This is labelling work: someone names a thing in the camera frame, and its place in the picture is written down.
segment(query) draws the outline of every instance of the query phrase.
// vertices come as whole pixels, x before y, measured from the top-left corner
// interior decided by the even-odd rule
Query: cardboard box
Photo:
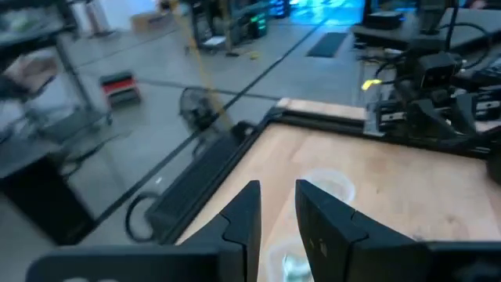
[[[134,32],[143,33],[165,28],[171,22],[170,13],[148,12],[131,16]]]

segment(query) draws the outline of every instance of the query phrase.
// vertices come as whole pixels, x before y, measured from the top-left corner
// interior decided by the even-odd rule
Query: black wire
[[[452,33],[454,31],[454,27],[456,26],[457,13],[460,10],[460,4],[457,0],[452,0],[452,4],[454,5],[454,10],[452,11],[449,29],[447,30],[447,37],[445,38],[445,51],[449,51],[451,49]]]
[[[157,199],[159,198],[160,195],[154,192],[142,192],[139,194],[133,201],[132,203],[127,207],[127,213],[125,214],[125,233],[127,236],[133,240],[136,243],[148,243],[154,240],[154,235],[151,233],[151,235],[147,237],[141,237],[138,234],[134,233],[132,230],[131,226],[131,217],[132,217],[132,212],[134,211],[135,207],[142,201],[147,200],[147,199]]]
[[[376,72],[374,73],[374,79],[377,79],[377,77],[379,77],[379,73],[381,71],[383,71],[386,67],[390,66],[390,65],[393,65],[395,67],[397,67],[396,63],[401,59],[403,58],[404,56],[407,56],[408,52],[405,51],[405,52],[401,52],[400,54],[398,54],[397,56],[393,57],[393,58],[390,58],[388,59],[387,62],[385,63],[382,63],[379,68],[376,70]]]
[[[438,29],[447,28],[449,26],[450,26],[450,24],[446,24],[446,25],[439,27]],[[472,67],[476,67],[478,64],[482,63],[491,52],[491,48],[492,48],[491,35],[483,27],[481,27],[475,23],[455,23],[454,26],[455,27],[472,27],[476,30],[481,31],[484,34],[485,39],[487,39],[487,48],[485,49],[484,54],[482,54],[482,56],[480,56],[474,63],[471,63],[470,65],[464,67],[464,69],[467,70],[467,69],[471,69]]]
[[[396,78],[396,79],[394,79],[392,81],[382,81],[380,83],[380,85],[392,85],[392,84],[394,84],[397,81],[402,81],[404,79],[408,79],[408,78],[412,78],[412,77],[413,77],[412,74],[402,75],[401,77],[398,77],[398,78]]]
[[[108,144],[110,141],[113,141],[118,138],[124,138],[125,136],[128,136],[130,133],[121,133],[121,134],[116,134],[115,136],[111,136],[110,138],[104,139],[101,141],[99,144],[95,145],[93,148],[85,151],[83,154],[76,156],[76,157],[67,157],[64,161],[64,165],[72,164],[74,165],[74,168],[63,174],[64,178],[69,178],[72,176],[75,172],[80,170],[80,168],[83,166],[84,162],[87,161],[90,157],[94,156],[97,154],[106,144]]]

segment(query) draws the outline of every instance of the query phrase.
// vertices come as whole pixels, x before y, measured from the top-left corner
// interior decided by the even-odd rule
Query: wooden tabletop
[[[364,119],[363,108],[282,99],[282,107]],[[261,182],[259,281],[281,277],[285,254],[305,257],[294,182],[315,169],[345,175],[349,204],[416,240],[501,240],[501,187],[480,160],[289,125],[270,125],[178,242],[206,224],[251,180]]]

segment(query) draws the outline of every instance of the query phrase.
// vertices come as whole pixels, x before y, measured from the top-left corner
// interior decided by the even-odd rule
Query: concrete floor
[[[249,56],[228,58],[222,52],[203,56],[213,86],[222,91],[220,100],[224,104],[232,101],[228,109],[232,120],[257,123],[281,97],[363,105],[364,98],[357,90],[359,65],[350,49],[350,38],[334,58],[305,56],[324,33],[346,32],[349,25],[358,22],[361,8],[362,1],[354,0],[344,8],[315,6],[289,19],[273,20],[267,36],[245,46],[259,53],[257,60]],[[133,70],[144,98],[139,106],[114,111],[111,126],[101,126],[81,142],[80,150],[84,150],[121,135],[70,178],[90,212],[102,220],[81,245],[133,244],[123,223],[130,196],[165,190],[192,161],[195,142],[178,115],[178,99],[186,86],[206,85],[194,54],[185,54],[185,45],[186,37],[174,22],[150,34],[121,31],[120,37],[107,40],[67,40],[67,50],[98,108],[106,109],[98,85],[103,74]],[[40,104],[76,101],[65,74],[47,93]],[[112,206],[118,199],[122,199],[121,204]],[[133,217],[133,226],[148,232],[140,211]],[[0,230],[1,281],[22,281],[30,262],[54,248],[1,197]]]

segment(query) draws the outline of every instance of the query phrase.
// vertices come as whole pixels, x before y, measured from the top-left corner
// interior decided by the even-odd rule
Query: floor mat
[[[328,32],[308,51],[306,56],[315,56],[322,58],[332,58],[336,55],[337,50],[343,44],[344,39],[348,34]]]

